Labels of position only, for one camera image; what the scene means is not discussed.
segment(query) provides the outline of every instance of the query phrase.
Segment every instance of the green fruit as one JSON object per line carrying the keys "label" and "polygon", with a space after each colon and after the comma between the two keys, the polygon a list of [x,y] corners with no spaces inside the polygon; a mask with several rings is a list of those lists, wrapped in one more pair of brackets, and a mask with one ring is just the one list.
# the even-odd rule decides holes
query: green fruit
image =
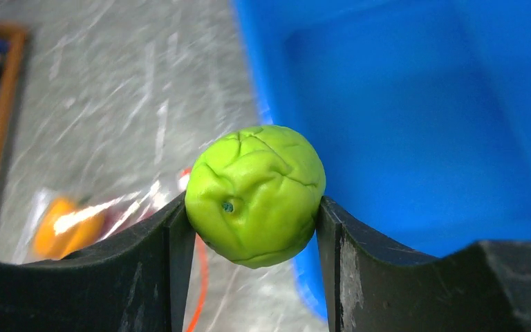
{"label": "green fruit", "polygon": [[249,268],[271,266],[294,257],[313,236],[325,186],[319,156],[302,135],[250,127],[198,157],[186,212],[218,254]]}

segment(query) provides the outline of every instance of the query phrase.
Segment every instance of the blue plastic container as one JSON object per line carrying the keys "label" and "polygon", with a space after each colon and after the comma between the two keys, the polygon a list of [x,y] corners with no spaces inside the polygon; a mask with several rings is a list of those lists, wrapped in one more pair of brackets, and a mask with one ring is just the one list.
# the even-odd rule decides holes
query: blue plastic container
{"label": "blue plastic container", "polygon": [[[234,0],[264,122],[326,194],[436,256],[531,240],[531,1]],[[326,317],[316,239],[298,289]]]}

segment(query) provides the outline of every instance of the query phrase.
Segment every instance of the metallic surface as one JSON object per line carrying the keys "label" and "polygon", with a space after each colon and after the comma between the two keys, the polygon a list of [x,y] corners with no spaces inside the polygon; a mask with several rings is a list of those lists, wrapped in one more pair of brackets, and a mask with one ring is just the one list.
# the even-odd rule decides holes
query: metallic surface
{"label": "metallic surface", "polygon": [[[40,188],[112,195],[172,183],[212,140],[257,123],[226,0],[0,0],[1,20],[30,26],[32,41],[2,171],[0,261]],[[327,331],[299,300],[290,264],[209,260],[196,331]],[[195,261],[185,322],[198,275]]]}

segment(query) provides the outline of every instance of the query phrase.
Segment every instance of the yellow orange item in plastic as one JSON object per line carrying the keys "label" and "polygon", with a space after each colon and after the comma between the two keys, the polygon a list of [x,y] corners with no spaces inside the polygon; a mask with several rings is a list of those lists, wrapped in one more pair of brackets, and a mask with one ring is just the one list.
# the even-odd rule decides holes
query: yellow orange item in plastic
{"label": "yellow orange item in plastic", "polygon": [[56,198],[35,233],[33,251],[43,258],[62,259],[94,243],[103,224],[104,215],[98,209],[80,209],[68,198]]}

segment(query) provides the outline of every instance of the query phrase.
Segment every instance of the plastic bag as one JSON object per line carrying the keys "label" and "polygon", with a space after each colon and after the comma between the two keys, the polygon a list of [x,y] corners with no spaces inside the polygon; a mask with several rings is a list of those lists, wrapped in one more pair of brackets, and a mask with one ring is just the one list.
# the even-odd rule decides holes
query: plastic bag
{"label": "plastic bag", "polygon": [[[179,187],[184,173],[176,179]],[[64,258],[150,217],[183,190],[159,181],[115,197],[76,197],[44,188],[33,198],[12,263]]]}

